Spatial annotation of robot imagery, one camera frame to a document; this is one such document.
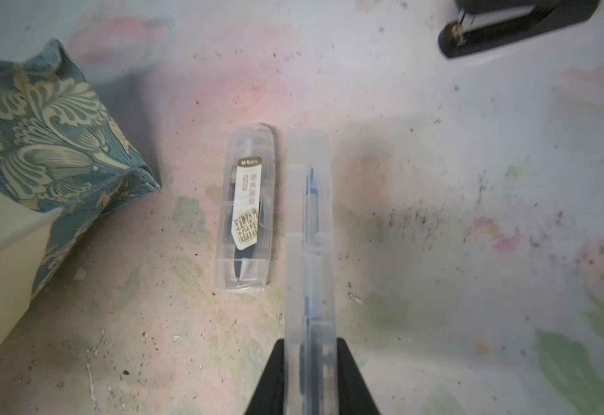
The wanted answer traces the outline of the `cream canvas tote bag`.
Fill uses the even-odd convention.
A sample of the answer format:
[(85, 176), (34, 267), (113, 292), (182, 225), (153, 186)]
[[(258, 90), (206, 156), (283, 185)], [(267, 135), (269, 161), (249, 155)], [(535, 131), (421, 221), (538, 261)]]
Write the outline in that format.
[(58, 40), (0, 61), (0, 344), (101, 215), (159, 187)]

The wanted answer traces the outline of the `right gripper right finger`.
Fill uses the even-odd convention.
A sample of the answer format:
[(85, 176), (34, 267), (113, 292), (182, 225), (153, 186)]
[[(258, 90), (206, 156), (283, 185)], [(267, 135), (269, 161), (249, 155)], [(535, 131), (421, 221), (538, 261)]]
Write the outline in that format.
[(343, 338), (337, 339), (337, 379), (340, 415), (379, 415), (350, 348)]

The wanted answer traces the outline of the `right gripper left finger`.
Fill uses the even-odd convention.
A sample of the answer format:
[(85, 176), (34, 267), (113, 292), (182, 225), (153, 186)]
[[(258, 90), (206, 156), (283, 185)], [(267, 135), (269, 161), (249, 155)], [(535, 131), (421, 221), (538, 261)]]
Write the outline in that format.
[(284, 415), (286, 392), (285, 340), (275, 342), (245, 415)]

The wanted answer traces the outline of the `clear compass set case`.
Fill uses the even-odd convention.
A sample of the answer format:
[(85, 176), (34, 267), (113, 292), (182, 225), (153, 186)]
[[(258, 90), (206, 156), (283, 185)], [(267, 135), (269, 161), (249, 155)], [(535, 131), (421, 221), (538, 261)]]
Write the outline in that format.
[(274, 134), (265, 124), (236, 131), (227, 147), (215, 254), (215, 288), (265, 288), (276, 188)]

